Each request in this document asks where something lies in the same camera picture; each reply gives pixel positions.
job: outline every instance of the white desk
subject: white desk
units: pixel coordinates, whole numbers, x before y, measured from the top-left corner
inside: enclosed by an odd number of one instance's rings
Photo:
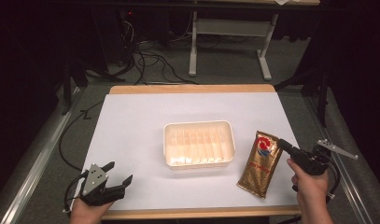
[[[163,127],[173,122],[227,120],[236,151],[227,167],[171,170],[163,156]],[[123,200],[104,219],[244,217],[300,214],[284,152],[266,199],[236,186],[256,131],[297,145],[270,85],[114,87],[106,96],[85,161],[104,166],[107,187],[134,175]]]

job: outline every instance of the table leg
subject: table leg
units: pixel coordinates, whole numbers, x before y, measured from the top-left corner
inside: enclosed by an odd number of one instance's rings
[[[271,73],[269,71],[268,64],[267,64],[266,59],[265,59],[265,54],[266,54],[266,50],[269,47],[269,43],[271,42],[272,34],[274,33],[274,28],[276,26],[277,16],[278,16],[277,14],[274,14],[272,19],[271,19],[271,23],[270,23],[270,26],[268,28],[268,32],[265,36],[263,49],[257,50],[257,56],[259,58],[262,75],[266,81],[270,81],[272,79]]]

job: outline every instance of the finger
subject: finger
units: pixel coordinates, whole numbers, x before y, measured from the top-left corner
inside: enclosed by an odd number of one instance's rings
[[[291,178],[291,182],[293,185],[298,185],[298,176],[294,175],[292,178]]]
[[[288,159],[288,164],[297,177],[301,178],[301,176],[306,175],[306,172],[293,159]]]

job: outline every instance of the table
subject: table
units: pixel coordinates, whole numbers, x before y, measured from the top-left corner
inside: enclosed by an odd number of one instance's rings
[[[162,155],[164,125],[206,120],[232,125],[236,151],[231,163],[223,168],[169,169]],[[106,96],[84,169],[93,162],[103,166],[115,161],[107,187],[134,175],[125,198],[115,202],[104,219],[300,214],[286,152],[265,200],[236,186],[257,130],[298,146],[270,85],[117,86]]]
[[[195,0],[195,3],[204,2],[204,0]],[[247,4],[277,4],[275,0],[207,0],[207,2],[229,2],[229,3],[247,3]],[[288,5],[317,6],[319,0],[305,0],[300,2],[288,1]],[[209,35],[243,35],[243,36],[261,36],[264,37],[263,46],[257,49],[263,78],[267,81],[272,79],[268,63],[265,59],[266,51],[271,42],[272,34],[276,26],[278,14],[274,14],[270,21],[238,21],[238,20],[216,20],[216,19],[198,19],[197,11],[192,13],[192,45],[190,50],[190,71],[191,77],[196,76],[197,46],[196,37],[198,34]]]

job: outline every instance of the wooden table edge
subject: wooden table edge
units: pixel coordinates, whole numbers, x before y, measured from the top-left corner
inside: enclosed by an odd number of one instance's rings
[[[202,92],[275,92],[270,84],[244,85],[152,85],[152,86],[114,86],[109,94],[141,93],[202,93]]]
[[[208,93],[208,92],[275,92],[270,84],[242,85],[171,85],[171,86],[114,86],[110,94],[147,93]],[[152,209],[139,211],[107,211],[104,220],[114,219],[161,219],[192,217],[259,217],[298,215],[299,205],[259,206],[241,208]]]
[[[107,211],[104,220],[118,219],[163,219],[201,217],[265,217],[299,215],[299,205],[233,207],[233,208],[193,208],[193,209],[151,209],[141,211]]]

